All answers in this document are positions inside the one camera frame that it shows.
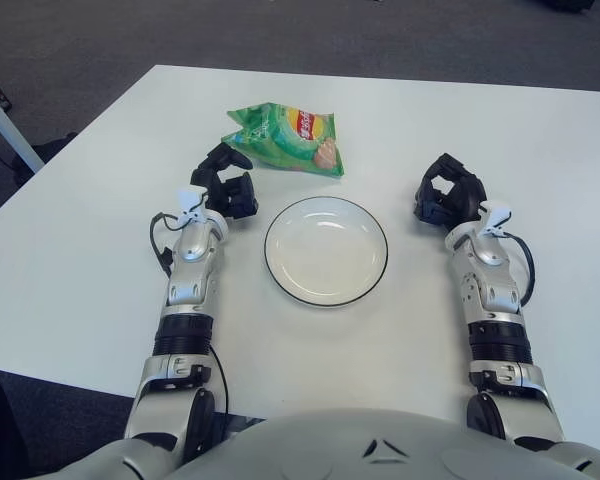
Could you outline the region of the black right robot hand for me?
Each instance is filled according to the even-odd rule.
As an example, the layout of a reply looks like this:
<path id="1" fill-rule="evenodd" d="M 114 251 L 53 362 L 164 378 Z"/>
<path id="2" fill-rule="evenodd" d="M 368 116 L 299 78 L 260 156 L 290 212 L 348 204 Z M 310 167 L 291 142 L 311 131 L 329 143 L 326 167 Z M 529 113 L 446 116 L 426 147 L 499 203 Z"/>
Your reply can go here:
<path id="1" fill-rule="evenodd" d="M 433 186 L 440 177 L 452 183 L 448 193 Z M 443 153 L 425 172 L 415 193 L 414 215 L 422 222 L 453 230 L 477 221 L 480 204 L 487 200 L 481 180 L 448 153 Z"/>

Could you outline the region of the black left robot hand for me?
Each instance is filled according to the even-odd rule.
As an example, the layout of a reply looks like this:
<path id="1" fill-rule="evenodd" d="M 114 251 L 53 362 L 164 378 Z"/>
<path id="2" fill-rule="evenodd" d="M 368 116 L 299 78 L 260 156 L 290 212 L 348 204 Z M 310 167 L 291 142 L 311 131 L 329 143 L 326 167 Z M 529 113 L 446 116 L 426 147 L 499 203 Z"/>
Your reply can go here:
<path id="1" fill-rule="evenodd" d="M 219 172 L 229 166 L 244 170 L 240 176 L 221 180 Z M 211 150 L 203 162 L 192 172 L 190 184 L 207 189 L 205 207 L 223 217 L 241 219 L 257 214 L 258 202 L 249 170 L 253 164 L 242 153 L 221 142 Z"/>

